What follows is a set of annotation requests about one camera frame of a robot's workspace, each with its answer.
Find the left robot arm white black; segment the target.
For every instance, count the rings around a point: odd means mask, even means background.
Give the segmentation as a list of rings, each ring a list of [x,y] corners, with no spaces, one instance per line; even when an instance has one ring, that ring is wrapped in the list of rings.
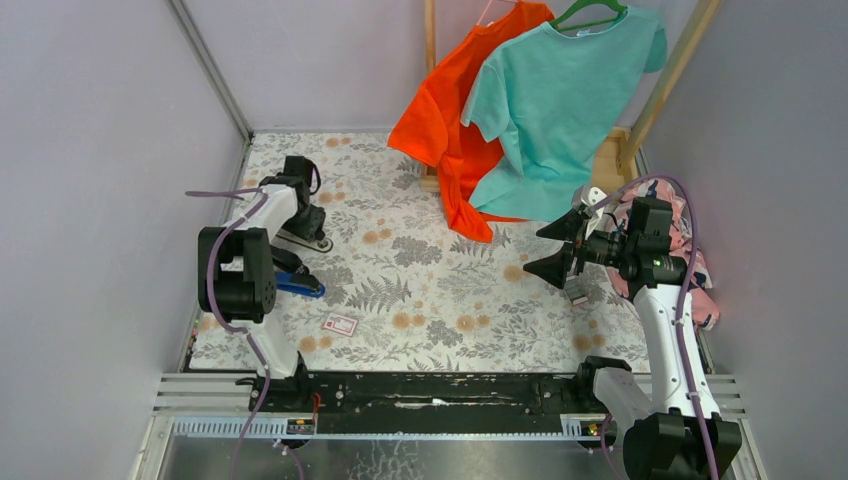
[[[259,375],[276,379],[272,398],[288,411],[307,404],[311,387],[296,375],[300,353],[267,317],[278,292],[320,297],[325,287],[296,253],[272,242],[284,240],[319,253],[332,249],[324,229],[326,212],[312,200],[321,185],[312,160],[288,156],[281,171],[256,186],[196,194],[243,204],[236,217],[198,234],[199,305],[226,331],[247,339],[259,362]]]

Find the blue stapler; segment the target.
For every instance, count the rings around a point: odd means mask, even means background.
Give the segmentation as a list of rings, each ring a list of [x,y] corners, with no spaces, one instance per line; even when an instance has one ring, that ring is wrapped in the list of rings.
[[[325,294],[325,286],[309,274],[278,271],[275,273],[275,282],[279,291],[311,298],[320,298]]]

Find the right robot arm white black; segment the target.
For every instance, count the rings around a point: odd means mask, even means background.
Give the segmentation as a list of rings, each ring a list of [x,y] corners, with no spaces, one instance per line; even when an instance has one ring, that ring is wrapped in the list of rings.
[[[573,386],[575,402],[616,423],[616,445],[630,479],[719,479],[742,446],[737,423],[723,419],[700,362],[687,262],[671,253],[672,205],[637,198],[622,232],[598,231],[601,209],[583,201],[542,227],[537,236],[558,240],[560,250],[524,266],[552,286],[588,264],[612,267],[628,283],[642,324],[651,392],[635,384],[625,362],[585,361],[590,374]]]

